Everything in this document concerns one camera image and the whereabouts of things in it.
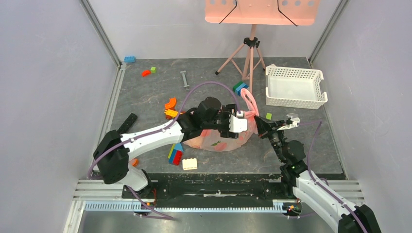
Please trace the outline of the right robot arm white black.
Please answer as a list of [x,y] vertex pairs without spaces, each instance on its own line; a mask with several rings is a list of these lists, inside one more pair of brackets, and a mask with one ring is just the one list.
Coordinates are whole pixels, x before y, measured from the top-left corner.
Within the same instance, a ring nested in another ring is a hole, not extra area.
[[283,164],[281,193],[287,198],[296,197],[305,202],[336,233],[379,233],[380,226],[373,210],[363,204],[356,205],[334,191],[320,179],[304,161],[309,154],[304,144],[287,141],[284,131],[298,127],[300,119],[288,116],[287,120],[271,121],[254,117],[258,136],[267,138]]

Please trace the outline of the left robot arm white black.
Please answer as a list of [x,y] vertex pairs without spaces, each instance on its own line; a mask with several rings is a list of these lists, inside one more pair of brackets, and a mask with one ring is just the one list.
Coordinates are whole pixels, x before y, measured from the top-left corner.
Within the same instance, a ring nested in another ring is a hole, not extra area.
[[132,165],[132,160],[159,147],[194,139],[204,130],[217,130],[222,137],[236,139],[247,130],[245,112],[235,104],[222,105],[218,99],[207,97],[163,125],[137,133],[109,131],[93,153],[93,165],[98,167],[105,184],[122,183],[146,198],[153,185],[143,170]]

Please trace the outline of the green blue grey brick stack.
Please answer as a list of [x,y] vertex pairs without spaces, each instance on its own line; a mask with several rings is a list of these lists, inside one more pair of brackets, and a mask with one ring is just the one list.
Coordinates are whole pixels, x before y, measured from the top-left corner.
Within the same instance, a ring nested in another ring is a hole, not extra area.
[[248,88],[249,88],[249,86],[246,83],[240,81],[236,85],[233,86],[232,90],[236,95],[240,96],[241,95],[241,90],[242,89],[248,89]]

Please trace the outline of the white plastic basket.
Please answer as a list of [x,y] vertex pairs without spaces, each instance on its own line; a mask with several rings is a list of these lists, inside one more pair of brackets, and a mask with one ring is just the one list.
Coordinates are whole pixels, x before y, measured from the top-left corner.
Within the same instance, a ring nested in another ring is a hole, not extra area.
[[323,73],[318,69],[279,67],[265,69],[265,102],[268,106],[319,109],[328,102],[321,90]]

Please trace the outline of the yellow orange toy car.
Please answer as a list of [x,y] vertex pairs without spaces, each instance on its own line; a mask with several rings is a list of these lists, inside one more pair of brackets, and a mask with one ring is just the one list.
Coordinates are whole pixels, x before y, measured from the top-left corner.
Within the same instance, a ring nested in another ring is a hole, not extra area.
[[173,110],[173,109],[167,109],[164,111],[164,113],[165,113],[165,118],[167,120],[172,120],[175,117],[177,117],[178,111]]

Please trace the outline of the orange curved toy piece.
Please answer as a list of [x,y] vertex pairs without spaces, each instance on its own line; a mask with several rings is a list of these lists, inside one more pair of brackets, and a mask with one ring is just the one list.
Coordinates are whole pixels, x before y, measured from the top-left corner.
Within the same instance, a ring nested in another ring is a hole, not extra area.
[[165,103],[165,110],[175,110],[177,104],[176,97],[169,98],[169,101]]

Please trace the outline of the cream white toy brick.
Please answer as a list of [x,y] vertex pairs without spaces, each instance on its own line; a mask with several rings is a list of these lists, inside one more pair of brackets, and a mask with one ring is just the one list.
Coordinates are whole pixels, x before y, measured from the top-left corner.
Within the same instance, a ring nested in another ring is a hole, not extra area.
[[198,168],[197,159],[190,158],[190,159],[183,159],[182,160],[182,169],[183,170],[194,170]]

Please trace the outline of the multicolour stacked brick block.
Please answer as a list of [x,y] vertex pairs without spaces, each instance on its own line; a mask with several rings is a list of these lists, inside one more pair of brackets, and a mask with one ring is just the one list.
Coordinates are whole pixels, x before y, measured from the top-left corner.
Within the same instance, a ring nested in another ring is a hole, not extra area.
[[181,143],[173,144],[168,155],[169,164],[178,166],[182,160],[183,152],[184,149]]

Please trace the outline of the grey toy bar piece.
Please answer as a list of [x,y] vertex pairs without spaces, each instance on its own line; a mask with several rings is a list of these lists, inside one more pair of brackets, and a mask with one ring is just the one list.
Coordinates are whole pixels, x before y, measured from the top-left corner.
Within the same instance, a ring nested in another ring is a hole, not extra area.
[[187,79],[186,79],[186,71],[181,71],[180,73],[182,75],[183,87],[185,89],[189,89],[189,84],[187,83]]

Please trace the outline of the red arch toy brick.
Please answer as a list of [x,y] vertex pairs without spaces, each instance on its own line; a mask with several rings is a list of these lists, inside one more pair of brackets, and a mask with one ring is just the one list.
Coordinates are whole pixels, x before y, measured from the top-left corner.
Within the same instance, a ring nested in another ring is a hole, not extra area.
[[142,76],[142,77],[145,77],[145,76],[148,76],[148,75],[150,75],[150,74],[151,74],[151,71],[150,71],[150,70],[144,70],[144,71],[142,71],[141,76]]

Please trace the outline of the orange toy piece near base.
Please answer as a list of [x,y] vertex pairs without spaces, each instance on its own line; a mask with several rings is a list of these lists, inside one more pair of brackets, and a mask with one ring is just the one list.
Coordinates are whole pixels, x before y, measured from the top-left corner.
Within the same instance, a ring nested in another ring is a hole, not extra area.
[[133,167],[137,167],[138,166],[138,164],[139,164],[139,160],[138,159],[132,159],[131,160],[131,165],[133,166]]

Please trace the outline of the blue toy brick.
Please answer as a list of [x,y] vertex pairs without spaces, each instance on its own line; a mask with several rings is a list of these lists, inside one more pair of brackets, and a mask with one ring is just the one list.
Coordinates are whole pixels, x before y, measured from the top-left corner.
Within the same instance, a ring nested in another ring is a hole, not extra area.
[[136,57],[135,56],[125,56],[123,61],[125,63],[134,63],[136,61]]

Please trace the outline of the pink music stand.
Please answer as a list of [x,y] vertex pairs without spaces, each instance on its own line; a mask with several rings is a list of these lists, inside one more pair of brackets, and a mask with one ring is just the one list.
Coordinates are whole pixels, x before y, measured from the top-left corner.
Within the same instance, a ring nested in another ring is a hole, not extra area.
[[247,24],[251,26],[250,35],[218,68],[216,75],[230,62],[253,85],[254,69],[263,60],[260,41],[256,37],[258,25],[310,26],[315,22],[319,6],[318,0],[206,0],[205,20],[216,24]]

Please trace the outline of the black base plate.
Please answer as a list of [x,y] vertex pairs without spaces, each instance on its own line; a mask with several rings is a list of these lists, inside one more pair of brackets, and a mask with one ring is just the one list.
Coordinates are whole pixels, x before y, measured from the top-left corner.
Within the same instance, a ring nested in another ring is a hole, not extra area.
[[273,200],[297,202],[280,174],[271,173],[150,173],[142,190],[123,187],[122,198],[135,195],[143,201],[154,199],[159,208],[271,207]]

